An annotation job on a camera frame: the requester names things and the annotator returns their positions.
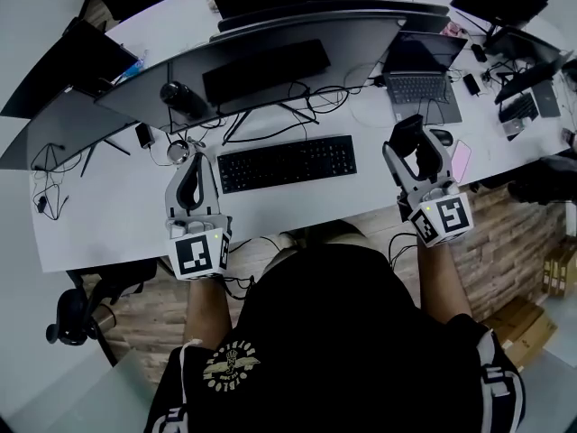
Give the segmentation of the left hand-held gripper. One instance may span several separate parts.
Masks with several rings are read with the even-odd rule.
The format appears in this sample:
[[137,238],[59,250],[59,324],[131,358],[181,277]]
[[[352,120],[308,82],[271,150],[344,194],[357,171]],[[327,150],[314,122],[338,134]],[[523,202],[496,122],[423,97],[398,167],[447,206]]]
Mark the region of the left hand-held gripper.
[[232,218],[220,211],[212,165],[203,153],[178,167],[166,188],[165,206],[166,248],[175,277],[193,281],[222,276],[228,264]]

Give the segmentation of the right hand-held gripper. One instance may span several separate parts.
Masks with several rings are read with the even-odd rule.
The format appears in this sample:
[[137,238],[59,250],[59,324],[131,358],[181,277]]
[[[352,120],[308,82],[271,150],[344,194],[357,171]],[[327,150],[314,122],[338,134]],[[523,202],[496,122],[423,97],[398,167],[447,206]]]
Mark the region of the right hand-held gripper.
[[[419,153],[420,170],[413,172],[406,158]],[[423,130],[422,115],[395,124],[382,154],[401,188],[401,218],[412,224],[425,247],[449,242],[473,228],[469,199],[453,178],[448,151],[430,130]]]

